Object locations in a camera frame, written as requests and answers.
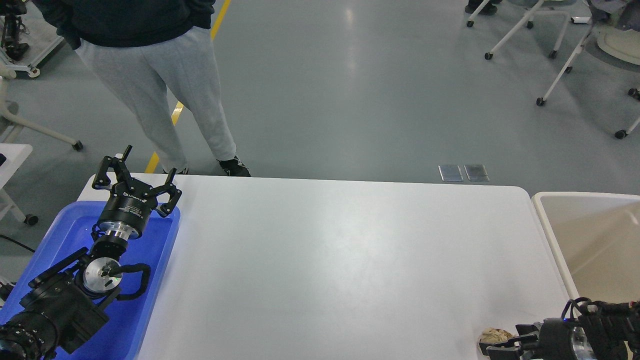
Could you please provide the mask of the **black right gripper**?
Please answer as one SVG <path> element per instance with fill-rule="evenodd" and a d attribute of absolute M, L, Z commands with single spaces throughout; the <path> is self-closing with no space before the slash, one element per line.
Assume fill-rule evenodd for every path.
<path fill-rule="evenodd" d="M 490 360 L 596 360 L 581 326 L 562 318 L 515 325 L 518 336 L 502 342 L 478 342 Z"/>

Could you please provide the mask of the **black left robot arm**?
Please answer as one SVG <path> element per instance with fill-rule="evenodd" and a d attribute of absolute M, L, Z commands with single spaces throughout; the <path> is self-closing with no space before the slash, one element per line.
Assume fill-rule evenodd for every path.
<path fill-rule="evenodd" d="M 1 325 L 3 360 L 53 360 L 59 348 L 71 354 L 108 323 L 112 302 L 146 294 L 151 265 L 121 264 L 121 258 L 153 212 L 162 218 L 174 212 L 182 191 L 173 182 L 176 168 L 160 186 L 133 177 L 126 166 L 131 150 L 128 145 L 121 157 L 103 157 L 91 186 L 109 198 L 91 229 L 93 243 L 29 281 L 22 310 Z"/>

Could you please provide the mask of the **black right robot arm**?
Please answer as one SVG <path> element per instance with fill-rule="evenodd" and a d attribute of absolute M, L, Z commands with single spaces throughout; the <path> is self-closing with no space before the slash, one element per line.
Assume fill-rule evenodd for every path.
<path fill-rule="evenodd" d="M 487 328 L 477 342 L 489 360 L 637 360 L 638 301 L 570 299 L 560 317 L 516 324 L 512 334 Z"/>

